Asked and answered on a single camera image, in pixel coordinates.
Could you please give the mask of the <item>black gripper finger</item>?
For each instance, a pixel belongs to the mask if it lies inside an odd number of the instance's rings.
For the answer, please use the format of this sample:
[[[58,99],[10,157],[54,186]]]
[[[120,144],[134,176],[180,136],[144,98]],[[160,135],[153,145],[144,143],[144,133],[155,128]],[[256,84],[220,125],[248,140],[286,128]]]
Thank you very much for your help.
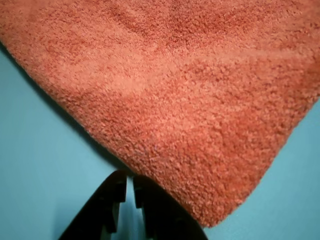
[[[133,178],[135,206],[141,209],[149,240],[206,240],[199,223],[151,178]]]
[[[126,201],[127,173],[110,174],[87,200],[61,240],[110,240],[117,232],[120,204]]]

